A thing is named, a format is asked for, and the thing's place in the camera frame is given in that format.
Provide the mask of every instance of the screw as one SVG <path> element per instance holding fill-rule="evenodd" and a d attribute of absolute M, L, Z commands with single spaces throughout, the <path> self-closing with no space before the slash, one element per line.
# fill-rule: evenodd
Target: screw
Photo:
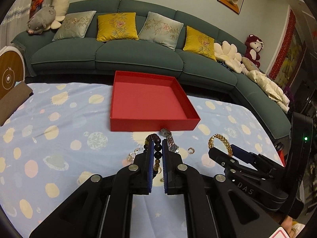
<path fill-rule="evenodd" d="M 178 170 L 181 170 L 181 171 L 186 171 L 187 170 L 187 165 L 184 165 L 184 164 L 180 164 L 177 166 Z"/>
<path fill-rule="evenodd" d="M 90 177 L 90 180 L 92 182 L 99 182 L 100 181 L 100 176 L 99 175 L 93 175 L 92 177 Z"/>
<path fill-rule="evenodd" d="M 219 182 L 224 182 L 226 177 L 224 175 L 216 175 L 216 180 Z"/>
<path fill-rule="evenodd" d="M 129 165 L 129 170 L 136 171 L 136 170 L 138 170 L 138 166 L 137 165 Z"/>

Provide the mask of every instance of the red box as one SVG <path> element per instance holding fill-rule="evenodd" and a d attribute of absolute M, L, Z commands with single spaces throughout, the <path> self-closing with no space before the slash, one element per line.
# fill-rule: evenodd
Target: red box
<path fill-rule="evenodd" d="M 200 118 L 174 77 L 116 71 L 111 131 L 193 130 Z"/>

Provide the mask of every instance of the orange bow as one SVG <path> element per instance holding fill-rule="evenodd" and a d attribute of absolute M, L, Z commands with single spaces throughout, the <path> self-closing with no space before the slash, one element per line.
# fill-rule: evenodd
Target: orange bow
<path fill-rule="evenodd" d="M 33 12 L 36 10 L 36 8 L 44 2 L 44 0 L 32 0 L 33 4 L 31 6 L 30 11 Z"/>

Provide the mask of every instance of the light blue pillow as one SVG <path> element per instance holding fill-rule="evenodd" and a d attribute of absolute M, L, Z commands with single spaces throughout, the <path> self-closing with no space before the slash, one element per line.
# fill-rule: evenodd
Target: light blue pillow
<path fill-rule="evenodd" d="M 66 14 L 53 41 L 66 38 L 84 38 L 95 13 L 96 11 L 87 11 Z"/>
<path fill-rule="evenodd" d="M 175 51 L 183 23 L 149 12 L 138 37 L 141 40 L 154 42 Z"/>

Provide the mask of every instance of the curtain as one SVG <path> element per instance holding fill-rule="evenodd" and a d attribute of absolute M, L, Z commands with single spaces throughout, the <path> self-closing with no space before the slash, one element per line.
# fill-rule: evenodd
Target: curtain
<path fill-rule="evenodd" d="M 0 24 L 0 49 L 9 46 L 13 38 L 26 30 L 31 0 L 16 0 Z"/>

